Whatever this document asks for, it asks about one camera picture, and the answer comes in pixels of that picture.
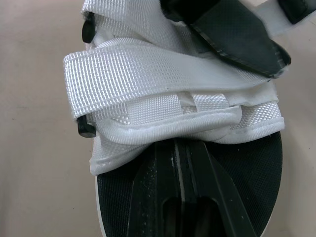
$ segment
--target white webbing strap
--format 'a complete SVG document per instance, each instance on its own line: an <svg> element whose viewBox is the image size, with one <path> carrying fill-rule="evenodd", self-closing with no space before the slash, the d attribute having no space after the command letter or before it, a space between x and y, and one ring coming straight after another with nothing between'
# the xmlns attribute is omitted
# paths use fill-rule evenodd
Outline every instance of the white webbing strap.
<svg viewBox="0 0 316 237"><path fill-rule="evenodd" d="M159 47L181 53L190 53L194 47L188 43L189 29L166 19L159 0L86 0L82 12L94 12L97 28L117 37L135 38L138 34Z"/></svg>
<svg viewBox="0 0 316 237"><path fill-rule="evenodd" d="M140 40L70 54L64 68L74 118L159 93L232 91L269 80L217 58L175 53Z"/></svg>

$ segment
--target black buckle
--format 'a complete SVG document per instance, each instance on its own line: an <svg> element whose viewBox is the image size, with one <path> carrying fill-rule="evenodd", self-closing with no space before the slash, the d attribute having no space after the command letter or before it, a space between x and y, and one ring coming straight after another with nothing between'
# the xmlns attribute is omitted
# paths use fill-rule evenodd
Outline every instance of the black buckle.
<svg viewBox="0 0 316 237"><path fill-rule="evenodd" d="M91 43L94 36L95 36L94 13L89 12L82 27L82 41L85 43Z"/></svg>
<svg viewBox="0 0 316 237"><path fill-rule="evenodd" d="M81 137L93 138L96 137L95 127L87 123L86 115L77 119L78 133Z"/></svg>

